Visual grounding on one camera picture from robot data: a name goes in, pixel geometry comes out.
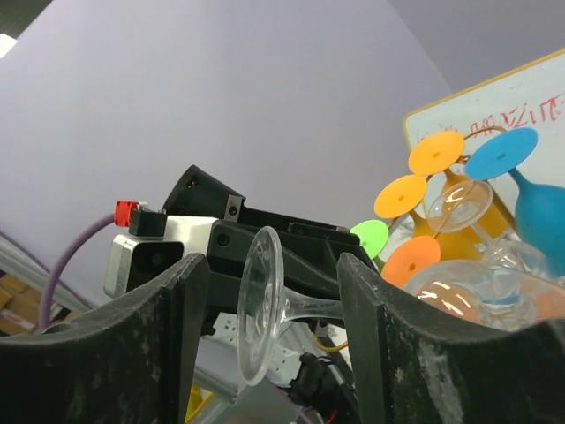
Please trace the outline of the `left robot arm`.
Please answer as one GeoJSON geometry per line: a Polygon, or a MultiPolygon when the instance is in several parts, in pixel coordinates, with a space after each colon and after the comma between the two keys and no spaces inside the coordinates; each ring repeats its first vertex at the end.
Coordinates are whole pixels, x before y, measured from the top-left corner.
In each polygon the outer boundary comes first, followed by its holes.
{"type": "Polygon", "coordinates": [[[242,194],[195,165],[164,208],[166,239],[207,257],[207,310],[236,347],[245,382],[268,380],[323,417],[354,421],[352,389],[336,376],[338,348],[320,325],[343,324],[341,254],[364,264],[375,256],[363,232],[248,208],[242,194]]]}

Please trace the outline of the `blue plastic wine glass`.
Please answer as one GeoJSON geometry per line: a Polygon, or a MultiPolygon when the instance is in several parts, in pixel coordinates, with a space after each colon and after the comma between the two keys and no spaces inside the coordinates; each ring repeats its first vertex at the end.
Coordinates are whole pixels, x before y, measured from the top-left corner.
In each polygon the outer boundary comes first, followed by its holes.
{"type": "Polygon", "coordinates": [[[508,174],[518,187],[515,223],[519,237],[547,258],[550,269],[564,275],[564,189],[529,181],[518,169],[538,144],[538,133],[528,127],[502,132],[478,148],[465,165],[475,180],[508,174]]]}

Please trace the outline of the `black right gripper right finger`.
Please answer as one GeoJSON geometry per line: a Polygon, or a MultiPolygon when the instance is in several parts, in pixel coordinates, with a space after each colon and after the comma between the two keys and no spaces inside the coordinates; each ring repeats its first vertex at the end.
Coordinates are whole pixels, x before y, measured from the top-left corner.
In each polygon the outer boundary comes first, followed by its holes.
{"type": "Polygon", "coordinates": [[[467,322],[352,254],[337,275],[364,423],[563,422],[563,320],[517,332],[467,322]]]}

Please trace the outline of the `clear champagne flute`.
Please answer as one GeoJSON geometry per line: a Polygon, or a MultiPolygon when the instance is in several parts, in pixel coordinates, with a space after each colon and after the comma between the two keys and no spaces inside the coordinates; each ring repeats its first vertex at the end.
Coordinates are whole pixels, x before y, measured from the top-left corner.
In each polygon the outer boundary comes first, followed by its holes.
{"type": "Polygon", "coordinates": [[[282,324],[306,318],[342,319],[342,304],[285,286],[283,246],[277,231],[265,226],[247,253],[237,303],[237,362],[247,384],[267,374],[282,324]]]}

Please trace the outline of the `frosted clear tumbler glass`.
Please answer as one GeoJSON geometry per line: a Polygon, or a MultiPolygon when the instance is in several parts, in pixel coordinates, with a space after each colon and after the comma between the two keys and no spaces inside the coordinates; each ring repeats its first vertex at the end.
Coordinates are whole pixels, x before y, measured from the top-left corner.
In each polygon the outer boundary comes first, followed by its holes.
{"type": "Polygon", "coordinates": [[[445,189],[428,212],[428,223],[437,232],[471,229],[484,250],[482,260],[490,266],[517,269],[555,282],[557,276],[537,248],[523,241],[495,237],[487,230],[492,221],[493,189],[485,181],[468,180],[445,189]]]}

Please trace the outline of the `yellow plastic wine glass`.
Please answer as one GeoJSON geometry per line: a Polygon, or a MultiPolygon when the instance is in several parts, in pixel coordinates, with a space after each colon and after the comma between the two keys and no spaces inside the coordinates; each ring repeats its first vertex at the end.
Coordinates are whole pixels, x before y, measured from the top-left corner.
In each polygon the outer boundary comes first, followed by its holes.
{"type": "Polygon", "coordinates": [[[441,247],[441,260],[479,260],[475,247],[478,237],[471,229],[456,232],[434,231],[428,221],[416,211],[416,206],[425,198],[427,180],[425,177],[409,174],[397,178],[385,186],[374,202],[374,213],[394,223],[399,217],[409,215],[414,221],[413,237],[434,236],[441,247]]]}
{"type": "Polygon", "coordinates": [[[411,150],[408,159],[411,172],[427,179],[443,173],[446,177],[443,189],[468,181],[468,177],[455,174],[450,167],[455,163],[468,162],[469,156],[463,155],[465,141],[478,133],[481,130],[463,136],[457,131],[446,130],[425,137],[411,150]]]}

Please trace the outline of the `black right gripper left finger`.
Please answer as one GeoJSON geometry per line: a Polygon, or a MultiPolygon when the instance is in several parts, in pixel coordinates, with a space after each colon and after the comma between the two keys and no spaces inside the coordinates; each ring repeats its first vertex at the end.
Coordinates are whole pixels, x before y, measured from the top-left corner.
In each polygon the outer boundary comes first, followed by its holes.
{"type": "Polygon", "coordinates": [[[189,254],[42,333],[1,340],[3,423],[182,423],[210,268],[189,254]]]}

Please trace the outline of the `green plastic wine glass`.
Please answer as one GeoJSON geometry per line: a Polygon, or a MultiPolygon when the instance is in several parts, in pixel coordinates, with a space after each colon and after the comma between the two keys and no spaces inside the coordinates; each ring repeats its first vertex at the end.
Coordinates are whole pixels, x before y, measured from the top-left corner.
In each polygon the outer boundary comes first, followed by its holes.
{"type": "Polygon", "coordinates": [[[377,219],[366,220],[350,229],[350,234],[358,237],[370,259],[375,259],[384,249],[389,239],[388,225],[377,219]]]}

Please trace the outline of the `orange plastic wine glass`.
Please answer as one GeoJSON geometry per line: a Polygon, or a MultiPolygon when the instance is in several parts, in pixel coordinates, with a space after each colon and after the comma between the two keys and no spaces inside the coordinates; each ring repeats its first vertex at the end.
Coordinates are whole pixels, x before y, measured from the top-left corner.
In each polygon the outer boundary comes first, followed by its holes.
{"type": "Polygon", "coordinates": [[[557,284],[484,261],[442,261],[431,236],[399,246],[381,275],[442,312],[493,329],[517,331],[564,317],[564,290],[557,284]]]}

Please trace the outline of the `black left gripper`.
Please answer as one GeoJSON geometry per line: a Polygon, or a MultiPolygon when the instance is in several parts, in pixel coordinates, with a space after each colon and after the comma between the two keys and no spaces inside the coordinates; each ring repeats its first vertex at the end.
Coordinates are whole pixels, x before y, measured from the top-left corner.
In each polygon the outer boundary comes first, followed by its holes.
{"type": "Polygon", "coordinates": [[[207,305],[213,309],[237,307],[247,258],[259,259],[261,274],[280,270],[288,288],[319,299],[339,298],[342,254],[375,268],[358,236],[332,224],[249,208],[244,195],[196,165],[176,182],[164,209],[168,216],[214,218],[204,249],[211,268],[207,305]]]}

